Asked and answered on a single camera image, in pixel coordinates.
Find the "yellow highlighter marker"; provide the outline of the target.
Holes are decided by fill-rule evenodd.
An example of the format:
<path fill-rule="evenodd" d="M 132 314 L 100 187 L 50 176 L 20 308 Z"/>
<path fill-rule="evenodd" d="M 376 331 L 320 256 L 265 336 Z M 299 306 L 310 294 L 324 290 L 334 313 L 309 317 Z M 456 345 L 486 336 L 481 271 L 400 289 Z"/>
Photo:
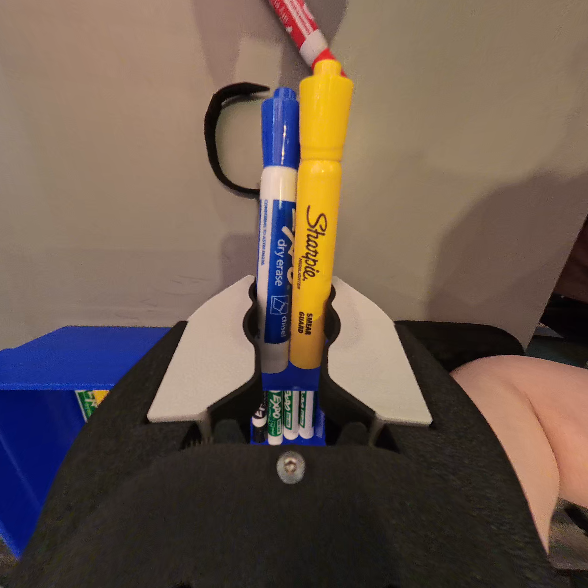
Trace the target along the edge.
<path fill-rule="evenodd" d="M 300 165 L 293 254 L 290 362 L 319 368 L 334 272 L 342 157 L 353 82 L 334 59 L 316 63 L 299 86 Z"/>

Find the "person's left forearm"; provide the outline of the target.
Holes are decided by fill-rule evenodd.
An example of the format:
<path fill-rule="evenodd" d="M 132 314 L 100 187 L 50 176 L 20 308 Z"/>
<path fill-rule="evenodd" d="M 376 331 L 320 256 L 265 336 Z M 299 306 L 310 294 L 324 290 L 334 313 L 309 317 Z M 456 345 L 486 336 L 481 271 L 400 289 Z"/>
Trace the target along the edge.
<path fill-rule="evenodd" d="M 558 499 L 587 508 L 587 369 L 511 355 L 451 375 L 502 445 L 548 552 Z"/>

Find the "green dry erase marker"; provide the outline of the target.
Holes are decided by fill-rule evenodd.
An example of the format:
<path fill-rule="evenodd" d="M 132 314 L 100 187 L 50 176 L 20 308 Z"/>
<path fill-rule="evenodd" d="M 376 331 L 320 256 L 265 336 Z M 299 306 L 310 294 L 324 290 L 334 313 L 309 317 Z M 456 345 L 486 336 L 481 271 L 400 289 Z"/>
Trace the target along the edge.
<path fill-rule="evenodd" d="M 75 390 L 74 393 L 84 421 L 87 422 L 97 407 L 106 398 L 109 390 Z"/>
<path fill-rule="evenodd" d="M 315 433 L 315 391 L 305 390 L 299 394 L 299 436 L 310 440 Z"/>
<path fill-rule="evenodd" d="M 283 437 L 294 441 L 299 436 L 300 392 L 283 391 Z"/>
<path fill-rule="evenodd" d="M 267 435 L 271 446 L 283 443 L 283 391 L 267 392 Z"/>

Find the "black hook-and-loop tie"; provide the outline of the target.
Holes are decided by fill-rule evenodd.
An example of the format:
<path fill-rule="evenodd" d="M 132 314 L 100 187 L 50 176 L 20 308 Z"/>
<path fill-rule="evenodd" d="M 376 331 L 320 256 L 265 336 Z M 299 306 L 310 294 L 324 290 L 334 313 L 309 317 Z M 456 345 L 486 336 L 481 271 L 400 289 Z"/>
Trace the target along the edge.
<path fill-rule="evenodd" d="M 231 181 L 224 173 L 217 148 L 217 123 L 223 108 L 228 107 L 229 104 L 253 100 L 258 95 L 269 92 L 269 90 L 270 88 L 268 86 L 251 82 L 238 82 L 226 85 L 212 95 L 205 113 L 203 134 L 210 168 L 217 180 L 224 187 L 228 188 L 231 193 L 242 198 L 258 200 L 260 189 L 238 185 Z"/>

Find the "blue plastic bin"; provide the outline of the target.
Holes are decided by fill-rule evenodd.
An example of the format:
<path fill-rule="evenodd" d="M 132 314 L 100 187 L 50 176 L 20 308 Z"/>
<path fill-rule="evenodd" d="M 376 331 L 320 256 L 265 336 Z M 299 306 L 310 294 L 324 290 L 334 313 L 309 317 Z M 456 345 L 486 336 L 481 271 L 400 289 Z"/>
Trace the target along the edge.
<path fill-rule="evenodd" d="M 146 418 L 186 324 L 67 326 L 1 350 L 1 539 L 16 558 L 79 435 L 73 503 L 196 441 L 191 423 Z M 85 422 L 74 391 L 99 389 L 109 393 Z"/>

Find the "blue dry erase marker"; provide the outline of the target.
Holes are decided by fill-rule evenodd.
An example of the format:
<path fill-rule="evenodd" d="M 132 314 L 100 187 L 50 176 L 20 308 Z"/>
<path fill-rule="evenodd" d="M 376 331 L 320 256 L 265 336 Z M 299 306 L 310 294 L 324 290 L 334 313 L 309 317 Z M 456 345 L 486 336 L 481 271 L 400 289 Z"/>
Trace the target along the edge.
<path fill-rule="evenodd" d="M 264 373 L 288 367 L 296 188 L 300 160 L 299 103 L 277 88 L 261 107 L 263 171 L 256 271 L 257 340 Z"/>

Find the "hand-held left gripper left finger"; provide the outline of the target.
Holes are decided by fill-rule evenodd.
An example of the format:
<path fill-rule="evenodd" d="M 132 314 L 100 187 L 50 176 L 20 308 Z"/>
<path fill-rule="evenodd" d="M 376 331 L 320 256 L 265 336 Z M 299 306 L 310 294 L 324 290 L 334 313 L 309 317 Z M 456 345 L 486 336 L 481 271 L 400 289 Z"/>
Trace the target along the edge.
<path fill-rule="evenodd" d="M 247 275 L 192 313 L 155 394 L 151 423 L 195 422 L 211 436 L 234 420 L 251 439 L 263 399 L 254 277 Z"/>

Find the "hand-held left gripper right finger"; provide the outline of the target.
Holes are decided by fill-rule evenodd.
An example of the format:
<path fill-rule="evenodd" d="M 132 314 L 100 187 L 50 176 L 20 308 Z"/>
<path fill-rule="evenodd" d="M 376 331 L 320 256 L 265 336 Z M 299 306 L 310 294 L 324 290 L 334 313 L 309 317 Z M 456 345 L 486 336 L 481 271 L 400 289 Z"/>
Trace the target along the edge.
<path fill-rule="evenodd" d="M 320 406 L 333 428 L 357 422 L 376 436 L 387 424 L 432 424 L 394 321 L 338 277 L 327 301 L 325 333 Z"/>

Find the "red dry erase marker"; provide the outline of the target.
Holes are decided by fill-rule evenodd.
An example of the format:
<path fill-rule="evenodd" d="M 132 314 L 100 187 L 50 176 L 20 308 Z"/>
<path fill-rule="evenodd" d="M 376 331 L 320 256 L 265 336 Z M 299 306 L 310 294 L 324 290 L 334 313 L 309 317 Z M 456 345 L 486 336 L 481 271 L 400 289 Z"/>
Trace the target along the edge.
<path fill-rule="evenodd" d="M 308 67 L 313 70 L 320 61 L 336 59 L 305 1 L 268 3 Z"/>

